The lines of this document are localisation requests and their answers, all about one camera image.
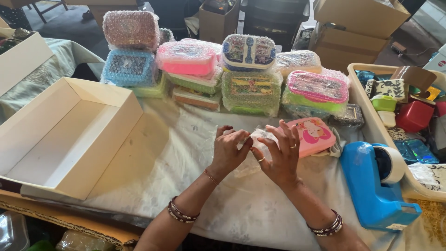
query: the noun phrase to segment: hand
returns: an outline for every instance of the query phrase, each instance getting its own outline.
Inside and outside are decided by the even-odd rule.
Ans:
[[[289,128],[283,120],[279,121],[279,125],[283,132],[274,126],[266,126],[266,130],[278,139],[279,146],[272,139],[258,138],[260,143],[264,143],[268,147],[273,158],[272,161],[263,159],[262,152],[255,147],[251,147],[251,151],[257,161],[263,159],[259,162],[262,171],[285,191],[293,189],[301,182],[296,173],[300,142],[296,125]]]
[[[217,129],[214,143],[214,160],[207,168],[208,173],[217,181],[221,182],[226,175],[236,169],[248,155],[252,147],[252,138],[248,138],[240,150],[237,144],[250,135],[245,130],[234,130],[230,125],[224,125]]]

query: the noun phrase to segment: tape dispenser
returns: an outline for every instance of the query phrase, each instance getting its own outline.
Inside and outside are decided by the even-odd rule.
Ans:
[[[421,214],[418,204],[403,201],[399,181],[406,164],[398,150],[354,142],[339,159],[363,228],[398,232]]]

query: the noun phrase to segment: tape roll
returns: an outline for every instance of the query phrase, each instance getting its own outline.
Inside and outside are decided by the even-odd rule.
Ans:
[[[386,146],[374,146],[381,183],[395,184],[399,182],[405,172],[406,162],[400,152]]]

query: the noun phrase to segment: pink lunch box with cat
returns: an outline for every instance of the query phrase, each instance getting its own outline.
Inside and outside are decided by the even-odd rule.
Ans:
[[[156,62],[159,69],[168,73],[199,76],[210,74],[218,63],[210,45],[191,41],[162,44]]]
[[[299,158],[310,156],[332,147],[336,142],[328,126],[318,117],[306,117],[286,123],[290,128],[296,125],[301,145]]]

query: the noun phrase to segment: bangle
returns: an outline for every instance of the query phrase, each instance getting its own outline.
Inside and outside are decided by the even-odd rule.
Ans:
[[[333,209],[331,211],[333,211],[336,214],[336,220],[330,227],[326,229],[315,229],[307,224],[307,227],[311,230],[313,234],[317,236],[329,236],[339,232],[339,230],[342,229],[342,224],[343,224],[342,217],[338,214],[338,212],[334,211]]]
[[[173,197],[169,204],[167,205],[167,211],[169,214],[177,221],[183,222],[183,223],[194,223],[200,214],[197,214],[196,216],[187,216],[183,214],[180,210],[178,210],[177,206],[175,205],[175,198],[178,196]]]
[[[204,174],[206,174],[206,176],[209,177],[209,179],[211,179],[212,182],[214,182],[217,186],[219,185],[219,184],[217,183],[217,181],[215,181],[215,179],[212,177],[212,175],[210,175],[210,174],[207,172],[206,168],[204,169],[203,172],[204,172]]]

